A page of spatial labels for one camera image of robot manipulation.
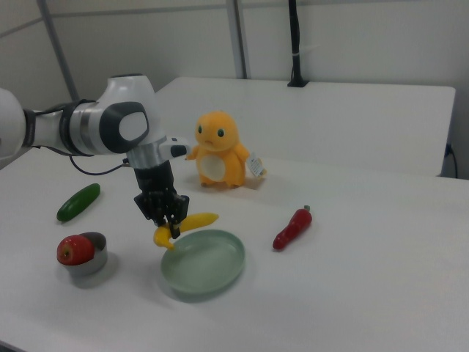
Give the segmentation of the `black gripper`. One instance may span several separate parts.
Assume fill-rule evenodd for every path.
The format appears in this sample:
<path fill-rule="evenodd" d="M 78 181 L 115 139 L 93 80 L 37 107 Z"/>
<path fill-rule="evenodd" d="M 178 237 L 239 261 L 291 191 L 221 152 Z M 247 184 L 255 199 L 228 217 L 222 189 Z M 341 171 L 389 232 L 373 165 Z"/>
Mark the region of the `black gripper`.
<path fill-rule="evenodd" d="M 170 163 L 150 169 L 134 169 L 141 193 L 134 198 L 146 219 L 156 227 L 166 222 L 172 238 L 180 236 L 181 222 L 186 218 L 189 197 L 179 195 L 174 187 L 174 176 Z"/>

